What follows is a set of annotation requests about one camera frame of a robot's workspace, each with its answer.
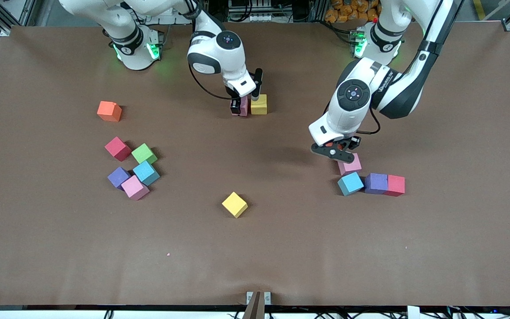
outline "light blue cube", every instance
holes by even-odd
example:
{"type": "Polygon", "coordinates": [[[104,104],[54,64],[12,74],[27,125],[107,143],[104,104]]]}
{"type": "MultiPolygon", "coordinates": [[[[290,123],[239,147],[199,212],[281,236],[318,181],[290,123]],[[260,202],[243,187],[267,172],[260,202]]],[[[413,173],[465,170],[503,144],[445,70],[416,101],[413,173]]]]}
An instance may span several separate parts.
{"type": "Polygon", "coordinates": [[[349,175],[340,178],[340,180],[338,180],[338,185],[340,186],[340,189],[342,190],[342,194],[344,194],[344,196],[353,194],[354,192],[357,192],[358,190],[363,188],[363,182],[359,178],[357,172],[353,172],[349,175]]]}
{"type": "Polygon", "coordinates": [[[133,172],[137,178],[146,186],[149,186],[152,184],[152,182],[160,178],[160,175],[158,175],[155,168],[152,167],[152,165],[147,161],[143,161],[141,164],[137,165],[133,169],[133,172]]]}

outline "pile of orange blocks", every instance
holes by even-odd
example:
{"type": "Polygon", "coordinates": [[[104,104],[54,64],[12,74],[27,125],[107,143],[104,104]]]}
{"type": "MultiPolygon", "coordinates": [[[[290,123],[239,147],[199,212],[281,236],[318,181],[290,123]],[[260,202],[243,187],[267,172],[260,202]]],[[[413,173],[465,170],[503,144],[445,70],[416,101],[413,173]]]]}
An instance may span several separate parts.
{"type": "Polygon", "coordinates": [[[379,0],[331,0],[331,3],[332,8],[324,16],[324,21],[330,23],[355,19],[373,21],[381,13],[379,0]]]}

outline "round black button panel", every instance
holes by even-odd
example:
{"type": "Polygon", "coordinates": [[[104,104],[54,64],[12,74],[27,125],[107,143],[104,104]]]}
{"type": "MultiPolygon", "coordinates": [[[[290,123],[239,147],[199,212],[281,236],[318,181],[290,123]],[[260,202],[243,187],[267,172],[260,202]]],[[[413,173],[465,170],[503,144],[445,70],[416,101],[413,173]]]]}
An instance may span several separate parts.
{"type": "Polygon", "coordinates": [[[241,39],[231,31],[223,31],[217,35],[216,43],[223,49],[232,50],[239,48],[241,39]]]}
{"type": "Polygon", "coordinates": [[[338,103],[346,111],[360,109],[369,101],[371,91],[367,84],[358,79],[342,83],[338,89],[338,103]]]}

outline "yellow cube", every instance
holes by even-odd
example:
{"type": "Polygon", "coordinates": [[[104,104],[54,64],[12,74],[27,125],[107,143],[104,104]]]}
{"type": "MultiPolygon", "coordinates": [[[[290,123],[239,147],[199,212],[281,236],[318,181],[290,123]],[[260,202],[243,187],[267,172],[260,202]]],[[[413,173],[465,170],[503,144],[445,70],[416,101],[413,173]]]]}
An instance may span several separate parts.
{"type": "Polygon", "coordinates": [[[222,205],[230,212],[235,218],[238,218],[242,212],[247,209],[247,203],[242,200],[235,192],[226,198],[222,205]]]}
{"type": "Polygon", "coordinates": [[[260,94],[257,101],[251,100],[251,114],[252,115],[266,115],[267,114],[267,95],[260,94]]]}

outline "blue cube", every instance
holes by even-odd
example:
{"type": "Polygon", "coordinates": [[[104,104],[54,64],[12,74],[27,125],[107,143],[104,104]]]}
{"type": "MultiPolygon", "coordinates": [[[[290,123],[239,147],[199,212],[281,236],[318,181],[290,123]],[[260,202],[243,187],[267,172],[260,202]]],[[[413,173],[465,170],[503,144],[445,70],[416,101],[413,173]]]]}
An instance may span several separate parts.
{"type": "Polygon", "coordinates": [[[108,179],[110,182],[112,182],[113,186],[119,190],[123,190],[121,188],[121,184],[128,180],[131,177],[131,175],[123,169],[123,167],[118,167],[113,171],[111,174],[109,174],[108,179]]]}
{"type": "Polygon", "coordinates": [[[389,180],[387,174],[377,174],[372,172],[365,178],[365,192],[367,194],[384,194],[389,190],[389,180]]]}
{"type": "Polygon", "coordinates": [[[340,178],[340,180],[338,180],[338,185],[340,186],[340,189],[342,190],[342,194],[344,194],[344,196],[353,194],[354,192],[357,192],[358,190],[363,188],[363,183],[359,178],[357,172],[353,172],[349,175],[340,178]]]}
{"type": "Polygon", "coordinates": [[[154,167],[152,167],[152,165],[147,161],[143,161],[141,164],[137,165],[133,169],[133,172],[146,186],[149,186],[152,182],[160,178],[160,175],[158,175],[154,167]]]}

